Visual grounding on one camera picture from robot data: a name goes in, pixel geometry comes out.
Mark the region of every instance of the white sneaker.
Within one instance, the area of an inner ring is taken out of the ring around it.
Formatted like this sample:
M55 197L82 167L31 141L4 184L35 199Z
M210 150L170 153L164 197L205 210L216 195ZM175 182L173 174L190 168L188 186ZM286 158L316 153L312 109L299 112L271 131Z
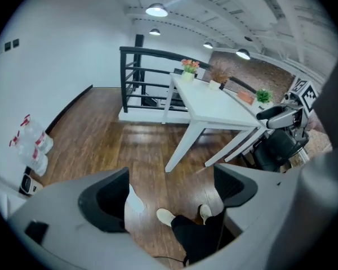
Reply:
M201 205L199 212L203 219L203 224L205 225L205 221L212 216L212 211L207 204L203 204Z
M171 222L174 220L175 216L168 211L167 209L160 208L157 210L157 217L160 222L171 227Z

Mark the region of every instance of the staircase railing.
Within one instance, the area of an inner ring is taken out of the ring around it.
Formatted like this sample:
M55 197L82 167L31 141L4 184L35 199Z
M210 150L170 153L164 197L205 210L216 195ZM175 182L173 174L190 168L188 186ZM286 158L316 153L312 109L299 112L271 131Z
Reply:
M134 54L135 61L127 63L127 55ZM154 106L144 106L145 98L153 98L157 100L165 100L167 97L162 96L151 96L146 94L147 86L155 86L162 88L169 88L168 85L157 84L157 83L148 83L145 82L145 72L155 72L161 74L170 74L169 71L157 70L157 69L148 69L141 67L141 55L146 56L154 56L160 58L166 58L174 61L181 61L183 59L190 59L193 61L197 61L197 59L190 58L188 56L162 51L162 50L154 50L147 49L142 47L120 47L120 70L121 70L121 91L122 91L122 102L124 112L128 112L128 108L143 108L143 109L161 109L164 110L164 107L154 107ZM208 63L204 63L199 61L199 67L205 70L209 70L210 65ZM128 75L126 74L126 70L132 70ZM245 89L256 93L256 91L250 87L248 84L240 81L235 77L230 77L230 80L244 87ZM133 91L141 86L141 94L133 94ZM128 105L128 101L130 97L139 97L141 98L141 105ZM181 99L173 98L172 101L181 101ZM186 111L185 109L171 108L172 111Z

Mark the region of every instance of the water bottle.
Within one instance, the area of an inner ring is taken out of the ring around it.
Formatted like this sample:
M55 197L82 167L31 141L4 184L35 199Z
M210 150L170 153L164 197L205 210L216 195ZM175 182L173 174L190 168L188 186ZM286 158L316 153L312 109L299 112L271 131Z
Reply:
M40 151L44 154L50 151L54 144L52 138L45 133L38 122L30 118L30 114L24 118L20 126L23 127L25 136L34 142Z
M27 167L31 168L39 176L45 174L47 168L47 157L41 152L35 144L27 139L20 137L20 131L17 132L17 136L10 141L9 146L15 146L17 154Z

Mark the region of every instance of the black pole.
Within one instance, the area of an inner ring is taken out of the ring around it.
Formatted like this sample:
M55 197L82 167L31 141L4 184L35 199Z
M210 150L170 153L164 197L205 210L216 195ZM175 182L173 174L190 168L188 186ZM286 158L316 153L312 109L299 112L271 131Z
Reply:
M124 112L128 113L128 104L126 101L125 65L126 65L126 52L122 51L120 52L120 81L121 81L121 86L122 86L122 102L123 102Z
M144 35L137 34L135 36L135 47L143 47L144 44ZM141 54L134 54L134 61L136 67L141 67ZM133 76L134 81L139 81L139 72L135 73Z
M145 72L144 72L144 71L141 71L141 72L140 72L140 81L141 81L141 82L145 82L145 81L144 81L144 75L145 75ZM142 95L145 95L145 88L146 88L145 85L142 85L142 86L141 86L141 94L142 94ZM144 105L144 98L141 99L141 105Z

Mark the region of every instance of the pink flowers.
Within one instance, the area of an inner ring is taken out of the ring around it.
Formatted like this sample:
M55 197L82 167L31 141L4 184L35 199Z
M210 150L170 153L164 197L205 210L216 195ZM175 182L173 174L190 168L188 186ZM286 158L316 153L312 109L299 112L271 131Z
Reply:
M195 73L195 72L197 72L197 68L199 68L199 62L198 61L183 59L181 61L181 64L184 66L184 71L189 72L189 73Z

